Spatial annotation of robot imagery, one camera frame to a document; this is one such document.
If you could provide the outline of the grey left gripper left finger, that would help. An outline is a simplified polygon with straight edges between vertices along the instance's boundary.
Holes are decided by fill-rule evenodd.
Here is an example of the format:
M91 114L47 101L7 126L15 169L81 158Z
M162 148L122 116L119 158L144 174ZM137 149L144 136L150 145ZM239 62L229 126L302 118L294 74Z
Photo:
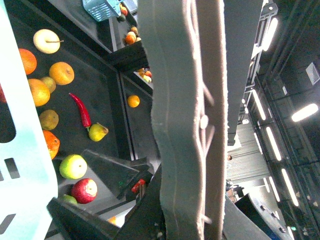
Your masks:
M161 158L160 205L169 240L204 238L206 160L201 49L193 0L141 0L138 22L152 72L151 123Z

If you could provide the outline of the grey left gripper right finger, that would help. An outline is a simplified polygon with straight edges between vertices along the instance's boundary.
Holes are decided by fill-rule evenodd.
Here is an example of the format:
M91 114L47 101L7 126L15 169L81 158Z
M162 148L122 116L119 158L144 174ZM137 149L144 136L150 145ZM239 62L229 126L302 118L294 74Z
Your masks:
M197 1L202 76L207 88L206 194L205 216L211 220L204 227L206 240L220 240L225 205L225 161L227 144L227 56L222 0Z

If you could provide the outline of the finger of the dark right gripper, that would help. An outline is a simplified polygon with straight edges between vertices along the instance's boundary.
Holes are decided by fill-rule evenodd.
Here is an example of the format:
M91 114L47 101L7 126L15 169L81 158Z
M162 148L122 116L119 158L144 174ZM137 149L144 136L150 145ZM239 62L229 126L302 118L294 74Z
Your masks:
M146 158L124 160L86 149L81 153L88 166L117 199L137 194L150 182L150 163Z

